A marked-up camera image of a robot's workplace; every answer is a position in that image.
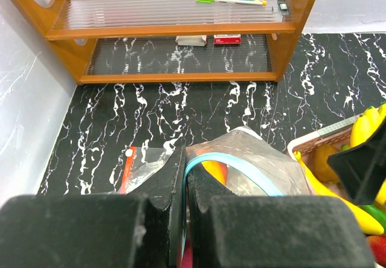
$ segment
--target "highlighter pen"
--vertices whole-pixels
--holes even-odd
[[[228,4],[248,4],[248,5],[267,5],[267,1],[263,0],[196,0],[197,2],[225,2]]]

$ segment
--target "blue tube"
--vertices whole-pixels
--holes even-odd
[[[195,157],[186,166],[184,177],[183,177],[182,255],[185,249],[185,241],[186,241],[186,185],[188,180],[188,174],[197,164],[200,164],[203,161],[217,161],[237,169],[247,178],[252,180],[257,186],[259,186],[268,196],[283,195],[283,193],[275,186],[274,183],[272,183],[272,181],[268,177],[266,177],[260,171],[260,169],[258,169],[256,166],[254,166],[248,161],[237,158],[233,155],[228,155],[226,153],[220,153],[220,152],[210,152],[210,153],[205,153],[203,155],[199,155]]]

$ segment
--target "black object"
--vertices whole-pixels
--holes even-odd
[[[229,191],[207,175],[193,170],[188,177],[194,268],[374,267],[366,240],[342,201],[210,197]]]
[[[177,267],[185,148],[128,195],[22,196],[0,210],[0,267]]]
[[[327,162],[354,204],[372,205],[386,178],[386,120],[366,142],[331,155]]]

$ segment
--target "black marble table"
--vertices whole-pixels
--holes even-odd
[[[117,191],[129,146],[191,145],[241,125],[285,152],[290,140],[386,101],[385,52],[384,34],[304,34],[278,84],[79,86],[39,193]],[[138,56],[129,62],[131,69],[138,67],[133,66],[140,62]],[[173,60],[168,71],[177,72],[189,69],[189,56],[194,51],[167,54],[163,60]],[[228,50],[215,62],[205,62],[226,69],[232,60]]]

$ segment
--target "brown fruit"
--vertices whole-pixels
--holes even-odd
[[[339,149],[337,149],[331,144],[322,144],[321,146],[315,148],[314,169],[312,170],[312,172],[320,182],[340,182],[338,175],[327,163],[328,157],[338,152],[340,152]]]

